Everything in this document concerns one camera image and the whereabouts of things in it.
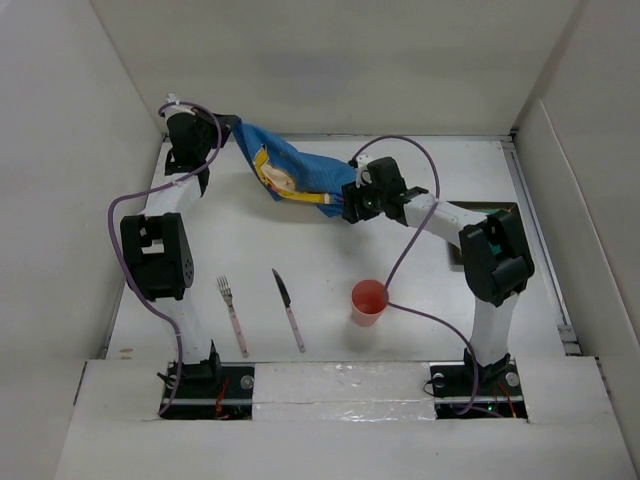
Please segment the blue Pikachu placemat cloth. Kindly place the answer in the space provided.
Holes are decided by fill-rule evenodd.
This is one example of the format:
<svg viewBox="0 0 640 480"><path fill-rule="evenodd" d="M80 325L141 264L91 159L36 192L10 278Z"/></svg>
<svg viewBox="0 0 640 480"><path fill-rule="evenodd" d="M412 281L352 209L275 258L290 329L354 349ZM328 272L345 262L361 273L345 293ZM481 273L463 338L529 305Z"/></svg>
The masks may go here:
<svg viewBox="0 0 640 480"><path fill-rule="evenodd" d="M325 216L341 216L342 187L355 181L347 163L301 152L280 136L239 121L233 135L259 182L271 197L316 206Z"/></svg>

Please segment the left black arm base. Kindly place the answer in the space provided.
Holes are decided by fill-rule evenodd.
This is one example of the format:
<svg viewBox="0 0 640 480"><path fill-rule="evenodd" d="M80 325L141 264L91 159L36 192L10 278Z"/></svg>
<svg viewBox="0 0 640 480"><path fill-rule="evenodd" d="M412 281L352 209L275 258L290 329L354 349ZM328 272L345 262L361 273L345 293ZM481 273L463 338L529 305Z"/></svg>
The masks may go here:
<svg viewBox="0 0 640 480"><path fill-rule="evenodd" d="M159 374L164 382L160 417L165 420L251 420L255 365L251 363L223 363L221 373L213 383L208 379L183 377L172 402L169 398L176 367L169 368L170 376Z"/></svg>

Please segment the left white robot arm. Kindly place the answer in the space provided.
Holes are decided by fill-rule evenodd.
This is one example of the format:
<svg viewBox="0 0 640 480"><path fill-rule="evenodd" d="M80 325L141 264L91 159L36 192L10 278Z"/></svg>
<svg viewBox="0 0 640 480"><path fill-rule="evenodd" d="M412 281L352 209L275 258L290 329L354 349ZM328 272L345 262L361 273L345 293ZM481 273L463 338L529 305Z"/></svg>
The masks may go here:
<svg viewBox="0 0 640 480"><path fill-rule="evenodd" d="M239 117L171 107L165 119L171 142L163 170L167 187L151 193L141 213L121 220L122 253L134 286L176 338L178 359L160 378L169 388L189 386L208 397L222 387L223 373L188 295L195 262L183 216L204 196L210 155L225 145Z"/></svg>

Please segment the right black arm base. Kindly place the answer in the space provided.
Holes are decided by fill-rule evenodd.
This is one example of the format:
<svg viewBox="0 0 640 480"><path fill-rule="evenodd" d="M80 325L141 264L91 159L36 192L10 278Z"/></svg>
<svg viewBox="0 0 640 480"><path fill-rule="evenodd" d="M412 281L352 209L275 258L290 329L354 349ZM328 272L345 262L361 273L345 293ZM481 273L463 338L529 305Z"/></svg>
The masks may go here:
<svg viewBox="0 0 640 480"><path fill-rule="evenodd" d="M423 392L433 399L437 420L528 418L514 362L473 388L473 372L463 362L431 362Z"/></svg>

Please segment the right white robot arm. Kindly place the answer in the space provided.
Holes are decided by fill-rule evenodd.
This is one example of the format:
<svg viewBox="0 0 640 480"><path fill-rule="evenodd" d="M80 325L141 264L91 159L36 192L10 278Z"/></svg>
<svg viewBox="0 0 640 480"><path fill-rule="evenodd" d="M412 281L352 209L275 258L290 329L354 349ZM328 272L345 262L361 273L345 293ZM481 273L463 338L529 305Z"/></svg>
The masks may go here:
<svg viewBox="0 0 640 480"><path fill-rule="evenodd" d="M460 251L466 284L475 297L462 381L471 392L486 393L510 360L515 306L535 271L520 216L506 210L483 214L440 200L425 188L409 188L391 157L361 155L349 165L356 177L342 187L346 221L354 224L383 214Z"/></svg>

